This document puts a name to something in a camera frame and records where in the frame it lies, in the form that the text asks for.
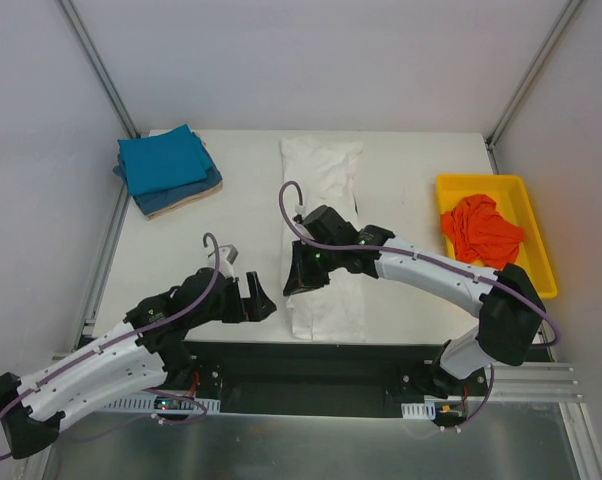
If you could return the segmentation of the white t shirt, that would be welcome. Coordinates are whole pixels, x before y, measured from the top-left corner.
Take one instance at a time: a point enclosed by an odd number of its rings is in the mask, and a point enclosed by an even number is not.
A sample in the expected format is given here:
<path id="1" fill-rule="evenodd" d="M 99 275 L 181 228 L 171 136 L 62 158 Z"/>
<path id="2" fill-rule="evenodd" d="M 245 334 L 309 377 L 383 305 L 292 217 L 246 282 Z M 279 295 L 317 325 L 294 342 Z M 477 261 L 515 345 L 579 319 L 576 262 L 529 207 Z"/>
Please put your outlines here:
<path id="1" fill-rule="evenodd" d="M 284 181 L 299 184 L 303 205 L 311 212 L 321 205 L 334 208 L 359 228 L 355 209 L 354 177 L 363 144 L 322 142 L 313 137 L 280 141 Z M 344 269 L 329 274 L 329 284 L 285 299 L 294 337 L 313 342 L 363 343 L 363 278 Z"/>

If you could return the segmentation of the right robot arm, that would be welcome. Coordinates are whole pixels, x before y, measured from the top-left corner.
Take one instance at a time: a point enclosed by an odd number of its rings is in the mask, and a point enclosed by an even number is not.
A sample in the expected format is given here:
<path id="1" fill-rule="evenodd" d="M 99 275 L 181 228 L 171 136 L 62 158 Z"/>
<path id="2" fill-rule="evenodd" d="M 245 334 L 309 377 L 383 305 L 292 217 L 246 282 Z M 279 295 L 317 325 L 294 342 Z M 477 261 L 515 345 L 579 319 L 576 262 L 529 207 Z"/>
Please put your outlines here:
<path id="1" fill-rule="evenodd" d="M 337 270 L 406 284 L 446 300 L 477 319 L 464 335 L 443 344 L 418 381 L 454 394 L 475 371 L 497 362 L 524 363 L 545 308 L 527 273 L 507 264 L 499 270 L 422 252 L 392 231 L 356 229 L 322 205 L 288 221 L 295 232 L 286 296 L 321 289 Z"/>

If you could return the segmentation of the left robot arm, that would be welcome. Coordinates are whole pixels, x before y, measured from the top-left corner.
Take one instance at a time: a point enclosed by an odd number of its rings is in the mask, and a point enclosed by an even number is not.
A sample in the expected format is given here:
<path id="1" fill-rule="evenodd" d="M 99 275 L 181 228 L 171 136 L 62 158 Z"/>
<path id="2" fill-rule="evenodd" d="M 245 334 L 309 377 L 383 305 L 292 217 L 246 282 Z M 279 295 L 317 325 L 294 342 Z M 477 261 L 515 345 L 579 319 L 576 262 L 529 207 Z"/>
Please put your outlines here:
<path id="1" fill-rule="evenodd" d="M 0 427 L 15 460 L 52 445 L 78 420 L 147 388 L 185 387 L 192 377 L 184 345 L 209 322 L 260 322 L 277 307 L 254 272 L 239 281 L 205 267 L 181 285 L 141 300 L 109 332 L 36 373 L 0 375 Z"/>

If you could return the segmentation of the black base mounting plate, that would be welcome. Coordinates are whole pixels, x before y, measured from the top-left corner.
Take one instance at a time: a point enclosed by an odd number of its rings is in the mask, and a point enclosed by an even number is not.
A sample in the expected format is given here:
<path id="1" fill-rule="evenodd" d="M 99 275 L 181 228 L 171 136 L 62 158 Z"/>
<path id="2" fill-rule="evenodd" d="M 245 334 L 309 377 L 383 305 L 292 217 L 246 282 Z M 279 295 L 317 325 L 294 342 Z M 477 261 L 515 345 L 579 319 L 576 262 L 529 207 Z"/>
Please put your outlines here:
<path id="1" fill-rule="evenodd" d="M 166 390 L 193 388 L 223 413 L 397 418 L 420 403 L 437 345 L 187 341 L 188 362 Z"/>

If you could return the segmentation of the beige folded t shirt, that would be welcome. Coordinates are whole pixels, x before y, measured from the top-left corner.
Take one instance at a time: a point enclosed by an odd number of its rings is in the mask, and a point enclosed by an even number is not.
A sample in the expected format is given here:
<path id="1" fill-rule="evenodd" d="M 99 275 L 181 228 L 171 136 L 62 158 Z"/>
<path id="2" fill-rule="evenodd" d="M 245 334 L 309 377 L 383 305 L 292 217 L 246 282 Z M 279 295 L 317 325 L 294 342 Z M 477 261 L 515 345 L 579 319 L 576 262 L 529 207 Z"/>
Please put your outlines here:
<path id="1" fill-rule="evenodd" d="M 150 214 L 145 214 L 144 217 L 147 220 L 152 220 L 154 218 L 157 218 L 159 216 L 162 216 L 162 215 L 165 215 L 165 214 L 167 214 L 169 212 L 177 210 L 177 209 L 179 209 L 179 208 L 181 208 L 181 207 L 183 207 L 185 205 L 188 205 L 188 204 L 191 204 L 191 203 L 194 203 L 194 202 L 206 199 L 206 198 L 208 198 L 208 197 L 210 197 L 210 196 L 212 196 L 212 195 L 220 192 L 222 189 L 223 189 L 223 182 L 219 182 L 216 186 L 214 186 L 214 187 L 212 187 L 210 189 L 207 189 L 207 190 L 205 190 L 203 192 L 200 192 L 200 193 L 197 193 L 195 195 L 190 195 L 188 197 L 185 197 L 185 198 L 183 198 L 183 199 L 181 199 L 181 200 L 179 200 L 179 201 L 177 201 L 177 202 L 175 202 L 175 203 L 173 203 L 173 204 L 171 204 L 169 206 L 166 206 L 166 207 L 164 207 L 162 209 L 159 209 L 156 212 L 153 212 L 153 213 L 150 213 Z"/>

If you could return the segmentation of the blue folded t shirt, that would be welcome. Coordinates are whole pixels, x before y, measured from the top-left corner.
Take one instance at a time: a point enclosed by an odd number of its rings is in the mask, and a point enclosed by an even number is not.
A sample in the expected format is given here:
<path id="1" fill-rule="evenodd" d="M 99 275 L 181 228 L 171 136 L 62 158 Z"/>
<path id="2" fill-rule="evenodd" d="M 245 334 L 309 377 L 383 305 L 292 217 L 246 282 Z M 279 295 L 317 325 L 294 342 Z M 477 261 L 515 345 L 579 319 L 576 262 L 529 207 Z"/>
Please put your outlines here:
<path id="1" fill-rule="evenodd" d="M 132 198 L 144 215 L 223 181 L 205 148 L 199 148 L 189 156 L 174 152 L 144 155 L 140 162 L 132 162 L 130 166 L 136 192 Z"/>

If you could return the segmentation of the orange t shirt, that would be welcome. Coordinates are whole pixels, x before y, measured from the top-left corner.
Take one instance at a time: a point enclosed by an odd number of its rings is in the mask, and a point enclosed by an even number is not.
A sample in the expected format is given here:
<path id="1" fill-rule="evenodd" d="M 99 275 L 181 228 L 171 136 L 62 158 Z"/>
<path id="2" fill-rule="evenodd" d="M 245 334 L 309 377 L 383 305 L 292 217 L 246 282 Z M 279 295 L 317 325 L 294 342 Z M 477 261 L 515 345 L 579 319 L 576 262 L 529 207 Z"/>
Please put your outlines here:
<path id="1" fill-rule="evenodd" d="M 516 262 L 525 240 L 524 230 L 507 221 L 497 211 L 496 201 L 485 194 L 462 198 L 440 215 L 440 227 L 458 261 L 481 262 L 499 270 Z"/>

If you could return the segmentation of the yellow plastic tray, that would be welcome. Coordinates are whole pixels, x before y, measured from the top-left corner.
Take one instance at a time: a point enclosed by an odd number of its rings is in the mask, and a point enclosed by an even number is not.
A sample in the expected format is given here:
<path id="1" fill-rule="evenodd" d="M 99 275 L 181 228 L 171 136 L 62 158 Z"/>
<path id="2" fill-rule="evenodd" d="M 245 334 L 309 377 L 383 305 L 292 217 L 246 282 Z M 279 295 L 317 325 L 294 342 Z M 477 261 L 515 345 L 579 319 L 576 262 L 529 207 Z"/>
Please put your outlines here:
<path id="1" fill-rule="evenodd" d="M 485 194 L 496 201 L 497 211 L 521 227 L 525 240 L 515 263 L 530 277 L 542 299 L 557 296 L 558 288 L 523 180 L 515 175 L 440 174 L 435 181 L 435 198 L 440 215 L 466 196 Z M 449 257 L 457 260 L 453 246 L 443 234 Z"/>

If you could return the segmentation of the left aluminium frame post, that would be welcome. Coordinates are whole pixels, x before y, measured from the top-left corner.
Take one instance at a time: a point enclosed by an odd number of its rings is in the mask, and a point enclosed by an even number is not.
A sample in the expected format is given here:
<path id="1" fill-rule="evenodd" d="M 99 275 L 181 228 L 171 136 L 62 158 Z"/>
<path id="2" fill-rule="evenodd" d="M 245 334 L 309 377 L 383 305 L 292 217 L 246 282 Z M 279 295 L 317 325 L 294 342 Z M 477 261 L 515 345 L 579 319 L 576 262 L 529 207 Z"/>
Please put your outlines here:
<path id="1" fill-rule="evenodd" d="M 72 0 L 58 0 L 56 4 L 68 23 L 125 134 L 128 138 L 139 138 L 141 136 L 140 131 L 136 127 L 75 3 Z"/>

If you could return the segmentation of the aluminium frame post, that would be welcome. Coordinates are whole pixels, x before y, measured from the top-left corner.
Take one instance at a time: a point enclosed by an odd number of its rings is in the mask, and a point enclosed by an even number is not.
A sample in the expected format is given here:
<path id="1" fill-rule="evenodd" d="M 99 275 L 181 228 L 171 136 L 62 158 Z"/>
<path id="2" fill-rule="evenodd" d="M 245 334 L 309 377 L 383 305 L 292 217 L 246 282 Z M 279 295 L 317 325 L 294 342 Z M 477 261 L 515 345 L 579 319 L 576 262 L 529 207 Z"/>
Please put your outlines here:
<path id="1" fill-rule="evenodd" d="M 485 138 L 486 148 L 489 152 L 492 152 L 497 146 L 508 126 L 513 121 L 517 111 L 532 91 L 535 82 L 540 78 L 543 69 L 556 50 L 560 40 L 584 4 L 584 0 L 569 0 L 565 1 L 562 5 L 559 14 L 532 57 L 520 81 L 517 83 L 497 122 Z"/>
<path id="2" fill-rule="evenodd" d="M 125 134 L 128 138 L 139 138 L 141 136 L 140 131 L 136 127 L 75 3 L 72 0 L 58 0 L 56 4 L 68 23 Z"/>

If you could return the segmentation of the right aluminium frame post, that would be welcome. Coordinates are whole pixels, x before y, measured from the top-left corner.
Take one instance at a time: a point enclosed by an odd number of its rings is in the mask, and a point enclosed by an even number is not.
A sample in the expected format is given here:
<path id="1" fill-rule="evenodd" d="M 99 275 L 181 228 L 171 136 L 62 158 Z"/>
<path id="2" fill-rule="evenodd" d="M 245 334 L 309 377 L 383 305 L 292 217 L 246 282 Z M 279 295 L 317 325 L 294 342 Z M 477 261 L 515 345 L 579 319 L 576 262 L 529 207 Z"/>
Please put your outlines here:
<path id="1" fill-rule="evenodd" d="M 569 0 L 565 1 L 562 5 L 559 14 L 532 57 L 520 81 L 517 83 L 497 122 L 485 138 L 486 148 L 489 152 L 492 152 L 497 146 L 508 126 L 513 121 L 517 111 L 532 91 L 535 82 L 540 78 L 543 69 L 556 50 L 560 40 L 584 4 L 584 0 Z"/>

